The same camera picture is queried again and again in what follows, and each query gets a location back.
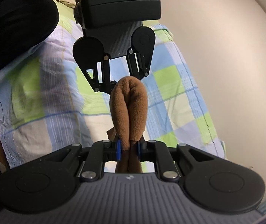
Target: triangular cutout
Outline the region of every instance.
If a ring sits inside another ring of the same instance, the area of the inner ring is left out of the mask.
[[[201,153],[199,151],[196,151],[194,149],[189,149],[190,154],[195,158],[196,161],[211,161],[214,160],[214,158],[205,155],[204,153]]]

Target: white wall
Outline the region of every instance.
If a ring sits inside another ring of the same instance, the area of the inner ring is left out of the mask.
[[[266,182],[266,14],[255,0],[161,0],[229,160]]]

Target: black pants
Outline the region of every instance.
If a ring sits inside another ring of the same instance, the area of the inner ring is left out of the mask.
[[[0,70],[45,40],[58,20],[52,0],[0,0]]]

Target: gray ribbed panel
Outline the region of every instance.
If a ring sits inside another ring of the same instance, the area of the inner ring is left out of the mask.
[[[86,36],[100,40],[104,46],[104,52],[114,59],[127,54],[127,50],[131,48],[131,36],[140,26],[142,26],[141,21],[115,24],[86,30]]]
[[[0,224],[251,224],[257,211],[241,215],[211,213],[193,204],[174,183],[158,180],[154,173],[105,173],[94,183],[84,183],[76,195],[56,210],[23,215],[2,210]]]

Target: beige wall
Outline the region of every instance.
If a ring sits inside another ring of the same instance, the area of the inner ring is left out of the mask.
[[[266,13],[255,0],[161,1],[161,23],[175,36],[228,159],[266,182]]]

